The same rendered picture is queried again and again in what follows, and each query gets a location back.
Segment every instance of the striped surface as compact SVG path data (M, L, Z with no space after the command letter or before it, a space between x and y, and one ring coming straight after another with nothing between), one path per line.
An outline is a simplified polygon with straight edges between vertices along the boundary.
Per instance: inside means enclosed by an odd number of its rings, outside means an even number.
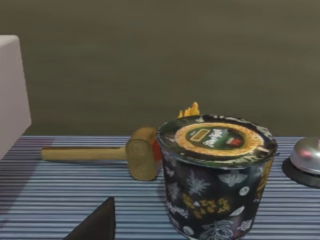
M41 147L120 146L127 137L23 136L0 161L0 240L61 240L103 200L115 197L116 240L183 240L164 205L163 177L140 182L121 161L56 163ZM279 152L255 224L245 240L320 239L320 190L281 170L299 137L278 137Z

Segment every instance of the white object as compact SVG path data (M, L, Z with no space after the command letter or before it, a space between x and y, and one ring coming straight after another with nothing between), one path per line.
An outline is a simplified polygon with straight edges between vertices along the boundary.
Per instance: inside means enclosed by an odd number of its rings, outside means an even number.
M30 125L19 38L0 35L0 159Z

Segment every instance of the olive green wall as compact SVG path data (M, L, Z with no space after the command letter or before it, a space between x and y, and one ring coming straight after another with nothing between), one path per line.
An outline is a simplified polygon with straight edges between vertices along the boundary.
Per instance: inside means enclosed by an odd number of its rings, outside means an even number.
M1 0L28 134L126 135L198 101L277 136L320 135L319 0Z

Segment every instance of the ice cream tub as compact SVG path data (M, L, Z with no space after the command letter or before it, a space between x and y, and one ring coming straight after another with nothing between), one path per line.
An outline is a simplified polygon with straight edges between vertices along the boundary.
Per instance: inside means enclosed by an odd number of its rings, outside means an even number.
M243 118L195 115L164 123L166 209L174 228L192 240L236 240L252 228L277 143Z

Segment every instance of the wooden hammer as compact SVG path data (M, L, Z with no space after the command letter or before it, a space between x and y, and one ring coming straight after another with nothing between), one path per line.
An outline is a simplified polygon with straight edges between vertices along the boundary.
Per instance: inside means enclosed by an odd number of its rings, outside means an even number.
M127 160L134 179L150 181L157 176L162 158L156 131L153 127L141 127L123 147L44 147L41 156L55 162Z

